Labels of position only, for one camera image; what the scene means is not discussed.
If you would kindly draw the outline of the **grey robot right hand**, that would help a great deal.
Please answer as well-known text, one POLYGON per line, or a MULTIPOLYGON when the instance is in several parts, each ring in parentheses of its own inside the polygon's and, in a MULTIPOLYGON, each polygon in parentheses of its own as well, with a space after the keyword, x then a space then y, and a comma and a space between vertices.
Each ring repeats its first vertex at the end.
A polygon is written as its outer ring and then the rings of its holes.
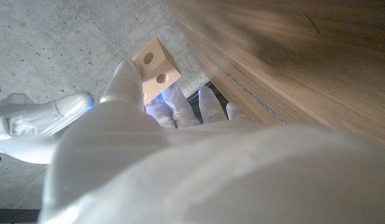
POLYGON ((0 100, 0 155, 49 164, 61 135, 93 104, 87 91, 43 104, 34 103, 25 93, 11 93, 0 100))

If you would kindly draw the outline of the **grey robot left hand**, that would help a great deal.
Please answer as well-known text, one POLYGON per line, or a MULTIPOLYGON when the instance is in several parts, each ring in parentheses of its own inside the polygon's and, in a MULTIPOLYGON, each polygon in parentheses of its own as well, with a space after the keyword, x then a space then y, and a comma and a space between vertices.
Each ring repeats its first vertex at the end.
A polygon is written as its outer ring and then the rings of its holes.
POLYGON ((40 223, 385 223, 385 147, 312 125, 268 126, 178 87, 143 106, 126 59, 61 137, 40 223))

